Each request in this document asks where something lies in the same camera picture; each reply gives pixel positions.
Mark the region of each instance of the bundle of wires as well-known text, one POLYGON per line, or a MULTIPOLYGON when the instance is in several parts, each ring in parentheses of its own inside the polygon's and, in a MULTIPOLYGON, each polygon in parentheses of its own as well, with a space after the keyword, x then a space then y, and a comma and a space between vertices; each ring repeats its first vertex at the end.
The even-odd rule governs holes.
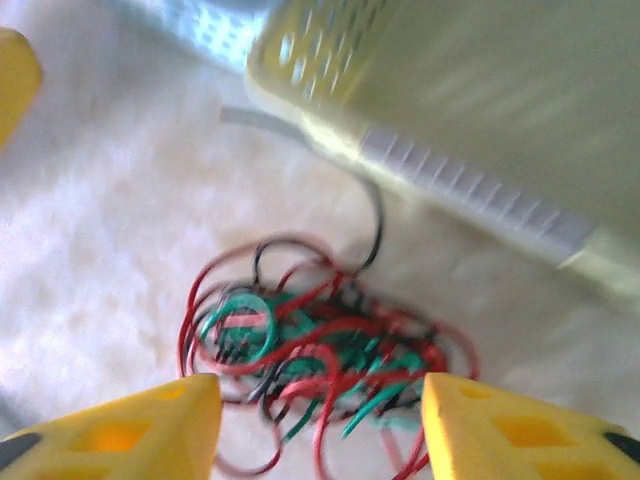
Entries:
POLYGON ((225 405, 259 408, 276 443, 273 458, 252 470, 233 467, 218 454, 217 467, 230 476, 269 472, 284 446, 313 425, 316 474, 327 480, 327 427, 342 424, 346 436, 368 418, 380 428, 397 472, 394 479, 409 478, 429 463, 419 417, 421 385, 426 373, 448 371, 443 337, 466 352, 469 376, 478 375, 476 353, 461 332, 372 294, 360 280, 359 274, 375 260, 384 228, 379 192, 369 186, 378 229, 372 252, 360 267, 339 265, 314 238, 280 235, 212 260, 193 284, 178 339, 179 375, 204 367, 229 379, 236 393, 224 398, 225 405), (272 282, 263 278, 261 261, 277 247, 306 252, 309 258, 272 282), (242 256, 252 257, 250 279, 203 286, 214 270, 242 256), (283 432, 283 420, 291 414, 296 422, 283 432), (406 460, 392 433, 396 428, 417 432, 406 460))

